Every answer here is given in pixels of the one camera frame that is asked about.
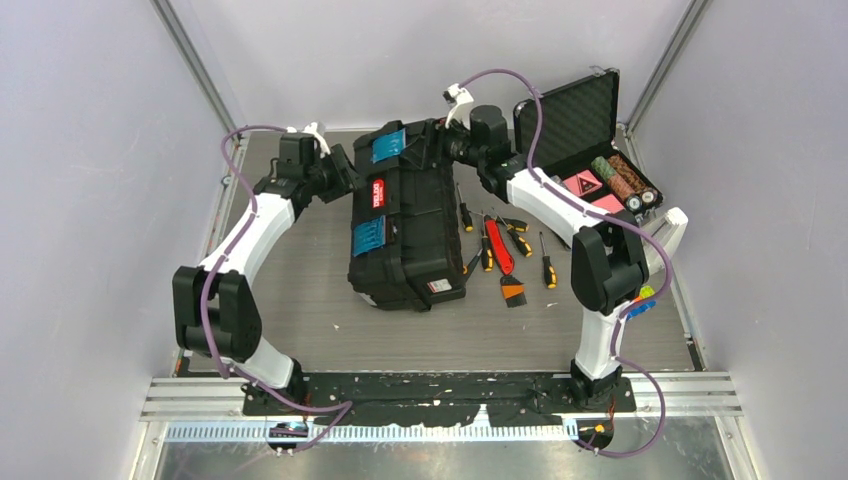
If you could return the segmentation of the black plastic toolbox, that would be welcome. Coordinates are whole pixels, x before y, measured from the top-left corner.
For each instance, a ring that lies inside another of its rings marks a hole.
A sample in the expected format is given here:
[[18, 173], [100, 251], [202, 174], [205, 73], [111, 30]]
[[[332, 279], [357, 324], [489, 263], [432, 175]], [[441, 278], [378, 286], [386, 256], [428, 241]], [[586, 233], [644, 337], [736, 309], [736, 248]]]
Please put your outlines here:
[[424, 312], [463, 298], [466, 280], [443, 131], [430, 166], [407, 166], [406, 124], [390, 121], [353, 143], [366, 185], [352, 196], [347, 279], [372, 307]]

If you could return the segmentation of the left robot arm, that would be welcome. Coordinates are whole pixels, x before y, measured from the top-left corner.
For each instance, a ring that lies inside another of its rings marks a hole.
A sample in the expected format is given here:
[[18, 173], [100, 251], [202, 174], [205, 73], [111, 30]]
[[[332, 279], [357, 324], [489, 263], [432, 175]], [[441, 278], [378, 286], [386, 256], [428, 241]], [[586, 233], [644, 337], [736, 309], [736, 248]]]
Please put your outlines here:
[[249, 195], [245, 212], [198, 265], [177, 269], [172, 291], [178, 345], [212, 359], [222, 377], [246, 379], [280, 412], [293, 414], [306, 408], [302, 367], [264, 338], [252, 285], [313, 199], [330, 203], [363, 181], [344, 149], [327, 143], [319, 123], [276, 131], [279, 151], [266, 176], [250, 184], [231, 169]]

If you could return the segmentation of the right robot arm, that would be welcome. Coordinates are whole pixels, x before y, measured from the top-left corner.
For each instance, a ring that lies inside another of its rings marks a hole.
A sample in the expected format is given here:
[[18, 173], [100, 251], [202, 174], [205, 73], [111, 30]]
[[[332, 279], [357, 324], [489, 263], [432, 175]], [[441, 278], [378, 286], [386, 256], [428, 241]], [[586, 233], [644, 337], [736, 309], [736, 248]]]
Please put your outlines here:
[[540, 220], [571, 248], [571, 289], [582, 307], [581, 340], [570, 366], [569, 392], [584, 410], [608, 402], [626, 362], [619, 353], [626, 319], [649, 277], [642, 245], [645, 231], [626, 212], [590, 205], [556, 182], [535, 162], [536, 149], [517, 152], [501, 110], [482, 105], [469, 122], [454, 115], [406, 126], [407, 153], [437, 165], [463, 163], [506, 203]]

